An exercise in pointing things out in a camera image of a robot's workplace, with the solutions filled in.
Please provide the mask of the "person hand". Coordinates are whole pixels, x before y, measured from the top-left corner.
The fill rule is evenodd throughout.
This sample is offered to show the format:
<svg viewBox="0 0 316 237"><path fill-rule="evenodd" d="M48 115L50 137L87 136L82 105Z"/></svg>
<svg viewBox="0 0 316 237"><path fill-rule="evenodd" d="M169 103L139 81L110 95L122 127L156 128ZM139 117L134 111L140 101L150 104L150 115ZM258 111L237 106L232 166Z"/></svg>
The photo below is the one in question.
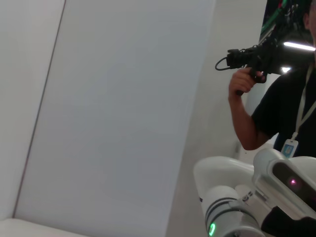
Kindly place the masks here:
<svg viewBox="0 0 316 237"><path fill-rule="evenodd" d="M265 81L263 73L254 71L252 68L239 69L233 73L229 84L229 100L240 100L242 94L248 93L257 84L256 77L260 79L260 82Z"/></svg>

